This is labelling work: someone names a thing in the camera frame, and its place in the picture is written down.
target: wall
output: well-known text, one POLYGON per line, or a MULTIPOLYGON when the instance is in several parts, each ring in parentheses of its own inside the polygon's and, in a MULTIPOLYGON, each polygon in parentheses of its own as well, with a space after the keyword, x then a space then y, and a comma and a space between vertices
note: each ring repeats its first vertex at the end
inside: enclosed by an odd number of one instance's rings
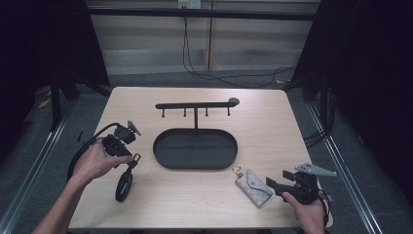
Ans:
MULTIPOLYGON (((177 1, 89 0, 90 6, 177 8, 177 1)), ((315 13, 319 1, 202 1, 202 9, 315 13)), ((92 16, 109 75, 183 71, 184 19, 92 16)), ((195 70, 274 69, 297 63, 311 23, 188 19, 195 70)), ((185 63, 189 60, 185 52, 185 63)))

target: keychain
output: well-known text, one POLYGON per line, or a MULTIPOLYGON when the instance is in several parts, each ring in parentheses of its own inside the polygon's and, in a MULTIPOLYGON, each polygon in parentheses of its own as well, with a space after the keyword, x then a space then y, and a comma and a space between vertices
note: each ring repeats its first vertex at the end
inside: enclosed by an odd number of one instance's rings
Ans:
POLYGON ((258 208, 273 195, 273 192, 251 170, 246 170, 244 174, 240 165, 235 165, 232 170, 237 175, 235 183, 258 208))

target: wall outlet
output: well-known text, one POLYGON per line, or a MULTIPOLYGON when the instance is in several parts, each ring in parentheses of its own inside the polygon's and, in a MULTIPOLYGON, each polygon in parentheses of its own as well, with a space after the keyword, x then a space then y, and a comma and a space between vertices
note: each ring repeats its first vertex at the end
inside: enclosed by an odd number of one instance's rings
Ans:
POLYGON ((189 0, 178 0, 178 9, 189 9, 189 0))
POLYGON ((190 9, 201 9, 201 0, 189 0, 190 9))

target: human arm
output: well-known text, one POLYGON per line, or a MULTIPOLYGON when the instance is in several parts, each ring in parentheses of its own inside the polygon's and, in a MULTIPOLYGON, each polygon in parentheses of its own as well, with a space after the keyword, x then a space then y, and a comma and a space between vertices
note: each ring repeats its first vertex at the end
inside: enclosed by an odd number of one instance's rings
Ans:
POLYGON ((292 206, 305 234, 324 234, 324 209, 319 199, 310 205, 302 205, 291 194, 283 192, 283 198, 292 206))
POLYGON ((93 179, 107 174, 113 167, 133 160, 132 156, 112 157, 108 155, 97 140, 80 157, 73 171, 73 176, 56 202, 43 217, 32 233, 67 233, 70 220, 76 210, 85 187, 93 179))

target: human hand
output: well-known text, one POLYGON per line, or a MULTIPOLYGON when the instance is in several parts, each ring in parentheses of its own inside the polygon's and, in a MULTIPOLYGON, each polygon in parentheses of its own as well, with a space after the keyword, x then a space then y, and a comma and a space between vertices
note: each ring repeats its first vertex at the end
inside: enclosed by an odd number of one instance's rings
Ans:
POLYGON ((132 161, 129 156, 110 156, 103 148, 101 139, 95 141, 79 158, 73 176, 80 178, 85 185, 93 179, 106 175, 113 167, 132 161))
POLYGON ((295 218, 300 221, 304 233, 324 233, 324 209, 319 199, 310 205, 302 205, 288 192, 283 192, 282 196, 294 209, 295 218))

